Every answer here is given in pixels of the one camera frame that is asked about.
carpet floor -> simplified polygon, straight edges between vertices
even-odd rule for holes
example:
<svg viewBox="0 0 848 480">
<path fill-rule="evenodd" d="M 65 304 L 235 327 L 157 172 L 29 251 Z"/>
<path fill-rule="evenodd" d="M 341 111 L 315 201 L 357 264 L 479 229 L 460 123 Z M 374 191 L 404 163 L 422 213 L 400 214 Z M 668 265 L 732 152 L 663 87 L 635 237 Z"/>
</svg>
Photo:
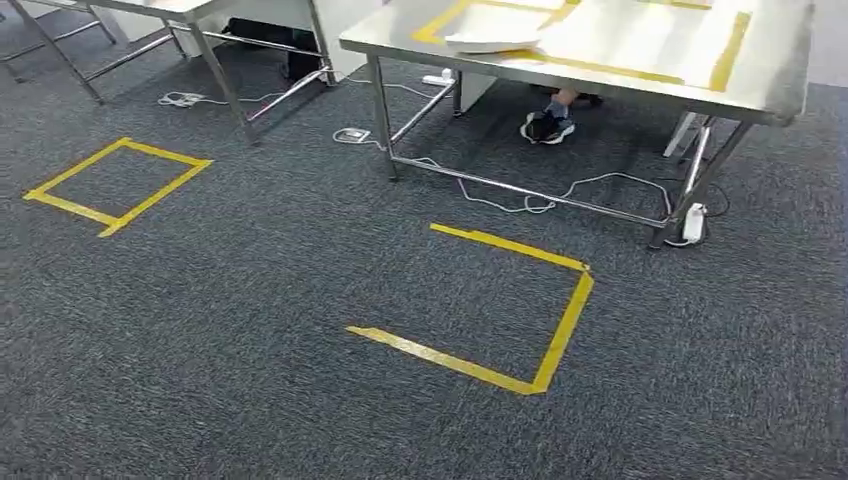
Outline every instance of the carpet floor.
<svg viewBox="0 0 848 480">
<path fill-rule="evenodd" d="M 20 37 L 9 16 L 4 46 Z M 96 30 L 65 48 L 84 68 L 120 53 Z M 285 88 L 279 57 L 219 53 L 243 96 Z M 366 85 L 307 88 L 250 148 L 225 107 L 157 105 L 169 91 L 217 96 L 205 65 L 168 46 L 98 80 L 105 106 L 48 52 L 16 68 L 26 83 L 0 75 L 4 476 L 845 478 L 848 89 L 812 85 L 795 125 L 752 131 L 716 182 L 729 210 L 705 244 L 649 252 L 646 229 L 588 212 L 506 214 L 409 168 L 387 181 L 377 150 L 331 140 L 373 125 Z M 433 69 L 385 70 L 415 86 Z M 395 123 L 425 101 L 390 90 Z M 401 154 L 551 192 L 610 171 L 683 175 L 658 157 L 677 111 L 610 98 L 543 147 L 517 133 L 545 104 L 529 86 L 498 83 L 459 119 L 448 103 Z M 123 136 L 213 163 L 108 238 L 22 199 Z M 120 215 L 185 170 L 132 152 L 95 167 L 55 194 Z M 617 179 L 576 197 L 661 209 L 655 190 Z M 722 202 L 711 190 L 707 203 Z M 345 330 L 533 378 L 575 273 L 431 223 L 591 265 L 594 290 L 546 393 Z"/>
</svg>

yellow tape marking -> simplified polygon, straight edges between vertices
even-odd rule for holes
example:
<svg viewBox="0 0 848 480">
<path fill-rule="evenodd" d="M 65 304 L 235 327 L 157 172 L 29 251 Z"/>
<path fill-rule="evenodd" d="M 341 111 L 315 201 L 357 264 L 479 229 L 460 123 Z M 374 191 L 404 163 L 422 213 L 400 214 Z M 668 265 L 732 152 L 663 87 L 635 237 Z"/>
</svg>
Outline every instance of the yellow tape marking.
<svg viewBox="0 0 848 480">
<path fill-rule="evenodd" d="M 542 364 L 536 372 L 536 377 L 533 379 L 533 385 L 541 391 L 546 391 L 551 385 L 551 379 L 554 378 L 559 366 L 559 361 L 565 354 L 565 347 L 568 346 L 568 341 L 571 339 L 571 334 L 574 328 L 577 327 L 577 319 L 583 312 L 583 307 L 589 300 L 589 293 L 595 285 L 595 280 L 588 272 L 583 272 L 580 275 L 580 280 L 577 282 L 577 287 L 574 289 L 574 294 L 571 295 L 571 301 L 565 308 L 562 318 L 559 321 L 556 332 L 551 339 L 551 344 L 548 346 L 548 351 L 542 357 Z"/>
<path fill-rule="evenodd" d="M 474 3 L 474 0 L 457 1 L 450 8 L 436 16 L 436 18 L 430 20 L 430 23 L 414 32 L 412 34 L 413 40 L 417 40 L 422 43 L 435 43 L 437 45 L 444 44 L 444 39 L 437 36 L 439 30 L 450 23 L 451 20 L 458 17 L 472 3 Z"/>
<path fill-rule="evenodd" d="M 128 142 L 130 142 L 130 140 L 131 139 L 129 137 L 121 138 L 117 142 L 107 146 L 103 150 L 100 150 L 99 152 L 97 152 L 94 155 L 86 158 L 85 160 L 74 165 L 73 167 L 69 168 L 68 170 L 65 170 L 64 172 L 60 173 L 59 175 L 56 176 L 56 178 L 46 182 L 44 185 L 41 185 L 40 187 L 36 188 L 35 190 L 30 191 L 29 193 L 24 195 L 24 200 L 29 200 L 29 199 L 33 198 L 33 197 L 31 197 L 31 195 L 36 194 L 36 193 L 44 193 L 47 190 L 50 190 L 51 188 L 55 187 L 56 185 L 59 185 L 60 183 L 64 182 L 65 180 L 67 180 L 67 179 L 71 178 L 72 176 L 78 174 L 79 172 L 83 171 L 83 169 L 90 167 L 94 162 L 100 160 L 101 158 L 105 157 L 106 155 L 109 155 L 110 153 L 114 152 L 115 150 L 123 147 Z"/>
<path fill-rule="evenodd" d="M 152 207 L 154 203 L 165 198 L 166 195 L 173 192 L 180 185 L 189 181 L 189 179 L 191 179 L 191 177 L 197 175 L 198 173 L 200 173 L 201 170 L 208 167 L 209 164 L 212 163 L 210 160 L 197 160 L 197 161 L 198 162 L 205 162 L 205 163 L 201 163 L 201 164 L 197 165 L 196 167 L 189 169 L 187 172 L 185 172 L 182 175 L 180 175 L 179 177 L 177 177 L 176 180 L 172 181 L 168 185 L 165 185 L 158 192 L 151 195 L 147 200 L 136 205 L 135 207 L 133 207 L 132 210 L 130 210 L 129 212 L 124 214 L 124 216 L 117 219 L 117 221 L 115 221 L 115 223 L 111 227 L 109 227 L 106 230 L 103 230 L 102 232 L 98 233 L 97 236 L 103 238 L 103 237 L 108 237 L 109 235 L 112 235 L 119 228 L 130 223 L 130 221 L 132 219 L 141 215 L 142 212 L 144 212 L 148 208 Z"/>
<path fill-rule="evenodd" d="M 506 376 L 494 370 L 490 370 L 488 368 L 481 367 L 480 365 L 441 353 L 439 351 L 433 350 L 430 347 L 419 345 L 415 342 L 411 342 L 404 338 L 380 330 L 379 328 L 347 327 L 345 328 L 345 330 L 351 333 L 355 333 L 357 335 L 362 335 L 363 337 L 370 338 L 371 340 L 380 343 L 385 343 L 390 347 L 396 348 L 411 355 L 415 355 L 418 358 L 422 358 L 424 360 L 433 362 L 443 367 L 450 368 L 451 370 L 464 373 L 471 377 L 483 380 L 484 382 L 497 385 L 501 388 L 505 388 L 507 390 L 511 390 L 522 395 L 541 393 L 536 389 L 534 385 L 530 383 L 522 382 L 521 380 Z"/>
<path fill-rule="evenodd" d="M 733 33 L 730 34 L 730 41 L 716 62 L 713 74 L 710 76 L 710 90 L 715 90 L 716 92 L 727 91 L 730 75 L 733 73 L 733 67 L 736 65 L 736 57 L 739 56 L 739 52 L 742 50 L 742 41 L 745 39 L 745 34 L 748 33 L 748 27 L 750 25 L 750 13 L 739 12 L 736 14 L 736 20 L 733 22 Z"/>
<path fill-rule="evenodd" d="M 554 372 L 556 372 L 559 362 L 565 353 L 565 348 L 568 346 L 571 334 L 577 326 L 577 319 L 580 317 L 580 313 L 583 311 L 583 307 L 586 305 L 589 293 L 592 291 L 592 287 L 595 283 L 589 275 L 589 266 L 583 262 L 568 257 L 545 252 L 538 248 L 506 240 L 488 233 L 478 231 L 469 232 L 436 223 L 430 224 L 430 229 L 486 245 L 503 248 L 505 250 L 512 250 L 517 253 L 546 260 L 548 262 L 581 272 L 580 280 L 578 280 L 574 293 L 571 296 L 571 300 L 569 300 L 568 306 L 562 314 L 562 318 L 559 321 L 559 325 L 557 325 L 557 329 L 554 332 L 551 343 L 548 346 L 548 350 L 542 357 L 542 363 L 539 365 L 539 369 L 536 372 L 533 383 L 527 383 L 525 381 L 518 380 L 517 378 L 481 367 L 475 363 L 433 350 L 430 347 L 398 337 L 397 335 L 380 330 L 379 328 L 350 326 L 347 327 L 346 330 L 351 333 L 370 338 L 371 340 L 385 343 L 386 345 L 409 353 L 410 355 L 415 355 L 418 358 L 464 373 L 478 380 L 497 385 L 498 387 L 505 388 L 521 395 L 532 395 L 546 392 L 551 384 Z"/>
<path fill-rule="evenodd" d="M 84 205 L 65 200 L 64 198 L 54 197 L 49 193 L 30 192 L 24 198 L 27 198 L 27 200 L 38 200 L 41 203 L 53 205 L 54 207 L 61 208 L 62 210 L 66 210 L 71 213 L 76 213 L 77 215 L 82 215 L 83 217 L 96 220 L 100 223 L 105 223 L 106 225 L 114 225 L 115 222 L 118 221 L 117 218 L 111 215 L 107 215 L 103 212 L 98 212 L 93 208 L 88 208 Z"/>
<path fill-rule="evenodd" d="M 471 231 L 467 232 L 465 230 L 458 230 L 456 228 L 446 227 L 444 225 L 439 225 L 437 223 L 431 223 L 430 229 L 435 230 L 437 232 L 447 233 L 449 235 L 454 235 L 456 237 L 466 238 L 468 240 L 473 240 L 475 242 L 485 243 L 487 245 L 491 245 L 493 247 L 503 248 L 505 250 L 512 250 L 513 252 L 523 253 L 524 255 L 529 255 L 531 257 L 536 257 L 540 260 L 545 260 L 546 262 L 555 263 L 557 265 L 561 265 L 565 268 L 570 268 L 572 270 L 577 270 L 578 272 L 588 272 L 589 266 L 583 262 L 578 260 L 574 260 L 568 257 L 563 257 L 562 255 L 557 255 L 554 253 L 546 252 L 544 250 L 540 250 L 535 247 L 530 247 L 518 242 L 513 242 L 512 240 L 507 240 L 505 238 L 496 237 L 494 235 L 489 235 L 488 233 Z"/>
<path fill-rule="evenodd" d="M 640 78 L 642 80 L 651 80 L 654 82 L 670 83 L 672 85 L 685 85 L 686 82 L 679 77 L 671 75 L 663 75 L 661 73 L 643 72 L 631 68 L 613 67 L 612 65 L 604 65 L 601 63 L 584 62 L 583 60 L 574 60 L 563 57 L 550 57 L 532 50 L 519 50 L 515 52 L 503 52 L 501 55 L 508 58 L 518 60 L 532 60 L 537 62 L 555 63 L 557 65 L 566 65 L 568 67 L 582 68 L 584 70 L 592 70 L 595 72 L 612 73 L 615 75 L 624 75 L 625 77 Z"/>
<path fill-rule="evenodd" d="M 669 5 L 672 7 L 689 8 L 694 10 L 708 11 L 712 10 L 711 5 L 700 3 L 700 0 L 637 0 L 643 3 L 656 3 L 661 5 Z M 539 27 L 540 29 L 553 25 L 556 22 L 565 20 L 569 14 L 580 4 L 581 0 L 565 0 L 558 9 L 548 9 L 534 5 L 521 5 L 510 3 L 503 0 L 457 0 L 450 8 L 436 16 L 427 25 L 423 26 L 418 31 L 412 34 L 412 38 L 422 43 L 430 43 L 436 45 L 444 45 L 443 38 L 438 36 L 439 30 L 444 28 L 454 18 L 458 17 L 462 12 L 472 4 L 494 5 L 500 7 L 510 7 L 520 10 L 530 10 L 536 12 L 550 12 L 551 17 Z M 733 67 L 736 64 L 736 58 L 742 48 L 742 40 L 748 30 L 751 21 L 750 13 L 739 13 L 736 17 L 736 22 L 728 42 L 727 48 L 716 62 L 710 78 L 710 84 L 706 87 L 709 90 L 716 92 L 727 91 L 727 84 L 730 81 L 730 75 L 733 72 Z M 532 50 L 521 50 L 515 52 L 502 52 L 501 55 L 507 58 L 519 60 L 531 60 L 544 63 L 553 63 L 557 65 L 565 65 L 568 67 L 582 68 L 584 70 L 592 70 L 595 72 L 611 73 L 614 75 L 622 75 L 625 77 L 638 78 L 641 80 L 649 80 L 653 82 L 667 83 L 671 85 L 686 85 L 686 81 L 680 77 L 672 75 L 664 75 L 660 73 L 644 72 L 631 68 L 615 67 L 612 65 L 604 65 L 601 63 L 586 62 L 583 60 L 574 60 L 564 57 L 552 57 L 543 55 Z"/>
<path fill-rule="evenodd" d="M 127 142 L 126 146 L 128 148 L 132 148 L 133 150 L 138 150 L 139 152 L 146 153 L 148 155 L 153 155 L 154 157 L 160 157 L 168 160 L 173 160 L 175 162 L 185 163 L 193 167 L 206 167 L 209 165 L 210 162 L 209 160 L 200 160 L 198 158 L 192 158 L 187 155 L 169 152 L 167 150 L 162 150 L 161 148 L 145 145 L 143 143 Z"/>
<path fill-rule="evenodd" d="M 712 5 L 699 1 L 677 1 L 677 0 L 636 0 L 642 3 L 657 3 L 660 5 L 669 5 L 671 7 L 691 8 L 692 10 L 712 10 Z"/>
<path fill-rule="evenodd" d="M 121 147 L 127 147 L 156 157 L 185 163 L 190 165 L 192 168 L 177 177 L 176 180 L 173 180 L 168 185 L 165 185 L 165 187 L 161 188 L 158 192 L 151 195 L 147 200 L 141 202 L 132 210 L 118 218 L 105 214 L 103 212 L 99 212 L 97 210 L 94 210 L 93 208 L 89 208 L 84 205 L 65 200 L 63 198 L 55 197 L 47 193 L 47 190 L 78 174 L 85 168 L 90 167 L 98 160 L 111 153 L 114 153 Z M 162 150 L 161 148 L 133 142 L 132 139 L 129 137 L 123 137 L 115 143 L 107 146 L 103 150 L 100 150 L 89 158 L 83 160 L 82 162 L 57 175 L 55 178 L 45 182 L 38 188 L 30 190 L 29 192 L 27 192 L 26 195 L 24 195 L 24 200 L 37 200 L 39 202 L 46 203 L 48 205 L 53 205 L 57 208 L 61 208 L 62 210 L 75 213 L 77 215 L 82 215 L 86 218 L 96 220 L 100 223 L 104 223 L 108 225 L 109 228 L 100 232 L 97 236 L 108 237 L 109 235 L 112 235 L 117 230 L 119 230 L 121 227 L 125 226 L 132 219 L 139 216 L 142 212 L 150 208 L 153 204 L 155 204 L 156 202 L 164 198 L 166 195 L 174 191 L 174 189 L 187 182 L 191 177 L 200 173 L 201 170 L 208 167 L 211 163 L 211 160 L 200 160 L 179 153 L 169 152 L 167 150 Z"/>
</svg>

stainless steel table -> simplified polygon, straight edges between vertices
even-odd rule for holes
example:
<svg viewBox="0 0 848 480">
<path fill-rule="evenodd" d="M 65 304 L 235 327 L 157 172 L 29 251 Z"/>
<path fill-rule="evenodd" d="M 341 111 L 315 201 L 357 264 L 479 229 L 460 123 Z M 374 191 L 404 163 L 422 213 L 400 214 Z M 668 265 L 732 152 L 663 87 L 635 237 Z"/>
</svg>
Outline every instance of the stainless steel table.
<svg viewBox="0 0 848 480">
<path fill-rule="evenodd" d="M 12 6 L 16 8 L 18 11 L 23 11 L 23 8 L 20 7 L 18 0 L 9 0 L 12 3 Z M 319 79 L 321 76 L 326 75 L 327 81 L 329 84 L 333 84 L 335 82 L 335 78 L 333 75 L 333 67 L 330 62 L 330 58 L 327 55 L 327 45 L 325 43 L 324 34 L 321 28 L 321 22 L 318 17 L 317 11 L 315 9 L 315 4 L 313 0 L 303 0 L 306 1 L 309 5 L 311 17 L 312 17 L 312 25 L 313 25 L 313 33 L 315 34 L 316 44 L 318 45 L 318 51 L 306 51 L 301 50 L 299 48 L 295 48 L 289 45 L 283 45 L 279 43 L 265 42 L 260 40 L 253 40 L 249 38 L 238 37 L 235 35 L 225 35 L 222 33 L 216 32 L 205 32 L 201 30 L 198 25 L 198 21 L 203 19 L 204 17 L 222 10 L 226 7 L 229 7 L 233 4 L 238 3 L 238 0 L 85 0 L 85 2 L 89 5 L 95 5 L 100 7 L 111 8 L 113 10 L 121 10 L 125 12 L 137 13 L 140 15 L 147 15 L 151 17 L 157 17 L 162 19 L 164 26 L 170 31 L 169 34 L 164 35 L 156 40 L 153 40 L 149 44 L 141 47 L 135 52 L 126 55 L 125 57 L 118 59 L 115 62 L 106 65 L 96 72 L 93 72 L 88 75 L 84 75 L 80 73 L 76 68 L 73 67 L 73 64 L 70 62 L 70 68 L 74 76 L 79 80 L 79 82 L 83 85 L 83 87 L 99 102 L 102 102 L 100 96 L 97 92 L 91 87 L 90 81 L 102 76 L 103 74 L 110 72 L 117 68 L 120 65 L 125 64 L 126 62 L 143 55 L 144 53 L 149 52 L 150 50 L 162 45 L 169 40 L 174 40 L 177 46 L 178 51 L 182 54 L 183 57 L 187 57 L 186 53 L 180 47 L 179 43 L 176 42 L 174 36 L 174 30 L 180 30 L 189 32 L 194 38 L 195 42 L 200 49 L 201 55 L 203 56 L 206 63 L 209 65 L 209 68 L 212 70 L 213 75 L 215 76 L 215 80 L 218 82 L 218 85 L 221 87 L 221 90 L 224 93 L 224 98 L 230 106 L 230 110 L 232 110 L 233 115 L 244 131 L 245 136 L 248 141 L 253 143 L 257 140 L 256 132 L 253 129 L 251 123 L 258 119 L 260 116 L 264 115 L 268 111 L 270 111 L 275 106 L 282 103 L 284 100 L 289 98 L 291 95 L 296 93 L 298 90 L 302 89 L 309 83 Z M 52 39 L 49 35 L 37 24 L 37 22 L 28 22 L 30 26 L 34 27 L 36 31 L 39 32 L 41 37 L 44 39 L 45 44 L 51 46 L 51 48 L 63 58 L 66 58 L 64 54 L 59 50 L 55 43 L 53 43 Z M 277 50 L 283 50 L 288 52 L 296 52 L 306 55 L 312 55 L 321 58 L 321 68 L 315 72 L 310 73 L 306 77 L 304 77 L 300 82 L 298 82 L 293 88 L 290 88 L 285 94 L 277 97 L 270 104 L 262 107 L 257 112 L 247 115 L 244 112 L 241 104 L 238 100 L 238 95 L 235 92 L 235 89 L 232 87 L 232 82 L 230 82 L 227 74 L 224 72 L 224 69 L 221 67 L 220 62 L 218 62 L 218 58 L 215 56 L 215 53 L 212 51 L 212 46 L 208 42 L 208 38 L 217 38 L 226 41 L 234 41 L 240 43 L 249 43 L 253 45 L 259 45 L 262 47 L 273 48 Z"/>
<path fill-rule="evenodd" d="M 396 163 L 502 187 L 654 229 L 659 248 L 682 224 L 722 164 L 754 124 L 786 127 L 804 110 L 812 0 L 392 0 L 341 36 L 365 53 L 375 86 L 377 133 L 396 178 Z M 540 29 L 533 51 L 458 54 L 444 37 L 458 32 Z M 391 134 L 380 57 L 509 80 L 627 97 L 708 115 L 683 192 L 667 218 L 646 218 L 400 157 L 393 145 L 448 93 L 458 113 L 461 82 L 446 87 Z M 738 121 L 706 162 L 715 122 Z"/>
<path fill-rule="evenodd" d="M 22 57 L 22 56 L 28 54 L 28 53 L 32 53 L 32 52 L 34 52 L 34 51 L 36 51 L 36 50 L 38 50 L 42 47 L 47 47 L 48 49 L 58 51 L 62 60 L 65 61 L 72 70 L 76 71 L 76 67 L 74 66 L 74 64 L 71 63 L 71 61 L 67 57 L 65 57 L 64 54 L 62 54 L 61 50 L 58 50 L 58 46 L 56 45 L 56 42 L 58 42 L 59 40 L 64 40 L 66 38 L 73 37 L 74 35 L 85 32 L 85 31 L 87 31 L 91 28 L 94 28 L 94 27 L 100 27 L 100 29 L 103 31 L 103 34 L 106 35 L 106 38 L 108 38 L 109 41 L 112 42 L 112 44 L 117 43 L 117 40 L 115 39 L 114 35 L 112 35 L 112 32 L 110 32 L 109 29 L 106 28 L 103 21 L 97 15 L 97 12 L 92 10 L 92 8 L 88 5 L 78 4 L 77 2 L 73 2 L 73 3 L 54 2 L 52 0 L 28 0 L 28 1 L 31 2 L 31 3 L 39 3 L 39 4 L 42 4 L 42 5 L 46 5 L 48 7 L 60 8 L 60 9 L 64 9 L 64 10 L 74 10 L 74 11 L 77 11 L 77 12 L 87 13 L 87 14 L 91 15 L 93 20 L 89 23 L 86 23 L 85 25 L 77 27 L 77 28 L 70 30 L 68 32 L 59 34 L 55 37 L 51 37 L 51 36 L 46 35 L 46 34 L 42 35 L 43 37 L 45 37 L 45 36 L 47 37 L 47 41 L 45 43 L 36 43 L 36 44 L 30 45 L 30 46 L 28 46 L 28 47 L 26 47 L 22 50 L 19 50 L 17 52 L 6 55 L 3 58 L 0 58 L 0 64 L 2 64 L 6 68 L 6 70 L 9 72 L 9 74 L 12 76 L 12 78 L 14 78 L 15 81 L 18 82 L 18 83 L 23 83 L 24 79 L 23 79 L 23 77 L 18 75 L 18 73 L 15 71 L 14 68 L 12 68 L 12 65 L 10 64 L 10 62 L 12 60 L 16 59 L 16 58 L 19 58 L 19 57 Z M 38 23 L 38 21 L 32 15 L 30 15 L 29 12 L 27 12 L 23 8 L 23 6 L 21 6 L 21 4 L 18 3 L 17 0 L 9 0 L 9 4 L 18 13 L 18 15 L 21 17 L 21 19 L 24 21 L 24 23 L 27 26 L 32 27 L 33 25 L 35 25 L 36 30 L 41 30 L 41 25 Z M 3 17 L 2 14 L 0 14 L 0 21 L 4 20 L 4 19 L 5 19 L 5 17 Z M 100 99 L 99 96 L 97 96 L 97 92 L 91 90 L 90 93 L 92 93 L 96 99 L 98 99 L 98 100 Z"/>
</svg>

black shoe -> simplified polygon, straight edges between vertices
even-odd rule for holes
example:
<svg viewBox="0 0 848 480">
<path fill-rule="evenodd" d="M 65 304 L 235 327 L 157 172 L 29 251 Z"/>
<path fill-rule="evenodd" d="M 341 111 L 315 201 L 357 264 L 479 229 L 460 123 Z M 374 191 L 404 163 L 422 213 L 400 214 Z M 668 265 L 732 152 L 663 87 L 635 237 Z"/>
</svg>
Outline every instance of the black shoe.
<svg viewBox="0 0 848 480">
<path fill-rule="evenodd" d="M 567 118 L 554 117 L 550 111 L 546 110 L 527 114 L 524 125 L 518 131 L 530 143 L 556 145 L 562 143 L 565 137 L 574 133 L 574 129 L 574 121 L 571 120 L 570 116 Z"/>
</svg>

table top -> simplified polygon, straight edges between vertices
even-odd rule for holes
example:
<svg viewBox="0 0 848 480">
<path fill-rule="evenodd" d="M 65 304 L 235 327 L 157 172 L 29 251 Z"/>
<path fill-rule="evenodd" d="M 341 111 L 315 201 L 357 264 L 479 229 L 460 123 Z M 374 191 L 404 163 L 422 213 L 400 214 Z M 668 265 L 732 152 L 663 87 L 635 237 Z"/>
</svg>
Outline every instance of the table top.
<svg viewBox="0 0 848 480">
<path fill-rule="evenodd" d="M 392 0 L 343 48 L 759 124 L 804 110 L 813 0 Z M 539 30 L 532 51 L 471 55 L 454 33 Z"/>
<path fill-rule="evenodd" d="M 238 0 L 84 0 L 89 5 L 178 22 L 196 22 Z"/>
</svg>

